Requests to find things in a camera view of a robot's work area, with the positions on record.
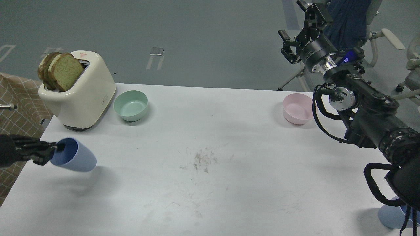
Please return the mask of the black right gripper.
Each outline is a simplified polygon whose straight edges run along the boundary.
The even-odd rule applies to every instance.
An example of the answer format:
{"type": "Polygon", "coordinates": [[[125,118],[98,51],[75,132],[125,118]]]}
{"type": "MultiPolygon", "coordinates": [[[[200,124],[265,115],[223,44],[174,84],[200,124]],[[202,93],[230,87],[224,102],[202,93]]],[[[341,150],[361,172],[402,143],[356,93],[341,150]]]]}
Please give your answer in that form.
{"type": "Polygon", "coordinates": [[[281,53],[289,63],[303,64],[308,69],[327,61],[327,57],[336,59],[338,50],[330,40],[324,36],[326,27],[333,23],[333,18],[322,3],[308,3],[304,0],[297,0],[297,4],[304,12],[303,28],[295,40],[291,40],[285,30],[279,30],[278,34],[283,41],[281,53]]]}

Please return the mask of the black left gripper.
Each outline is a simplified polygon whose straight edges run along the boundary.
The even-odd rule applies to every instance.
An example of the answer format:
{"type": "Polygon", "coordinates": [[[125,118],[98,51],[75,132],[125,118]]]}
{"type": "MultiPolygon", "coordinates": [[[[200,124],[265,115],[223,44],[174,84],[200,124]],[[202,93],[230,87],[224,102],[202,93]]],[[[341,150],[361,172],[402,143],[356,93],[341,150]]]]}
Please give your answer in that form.
{"type": "Polygon", "coordinates": [[[65,143],[41,141],[36,138],[20,138],[20,161],[33,160],[37,165],[48,163],[55,151],[64,151],[65,143]]]}

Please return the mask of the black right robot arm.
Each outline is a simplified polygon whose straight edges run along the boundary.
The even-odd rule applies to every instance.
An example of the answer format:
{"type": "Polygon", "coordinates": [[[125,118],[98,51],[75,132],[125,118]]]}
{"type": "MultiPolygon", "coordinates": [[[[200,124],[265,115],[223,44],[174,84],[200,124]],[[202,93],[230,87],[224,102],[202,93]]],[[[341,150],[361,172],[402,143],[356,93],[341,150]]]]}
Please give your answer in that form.
{"type": "Polygon", "coordinates": [[[402,210],[397,218],[400,234],[411,223],[412,234],[419,227],[419,133],[408,127],[396,112],[399,103],[373,88],[359,75],[335,62],[339,51],[324,34],[333,18],[321,3],[297,1],[304,12],[303,28],[291,39],[285,30],[281,53],[289,63],[301,63],[312,73],[320,72],[312,113],[327,136],[359,148],[377,148],[388,161],[369,163],[363,170],[373,196],[385,206],[402,210]]]}

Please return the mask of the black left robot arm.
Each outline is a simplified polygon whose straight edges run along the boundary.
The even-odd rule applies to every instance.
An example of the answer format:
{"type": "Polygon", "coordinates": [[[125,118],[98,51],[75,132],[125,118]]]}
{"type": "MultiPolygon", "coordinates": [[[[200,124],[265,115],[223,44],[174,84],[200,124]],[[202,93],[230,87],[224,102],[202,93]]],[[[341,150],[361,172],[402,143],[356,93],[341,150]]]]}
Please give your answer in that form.
{"type": "Polygon", "coordinates": [[[37,138],[21,135],[0,136],[0,167],[8,168],[18,161],[33,160],[37,165],[45,165],[55,152],[64,151],[65,144],[40,141],[37,138]]]}

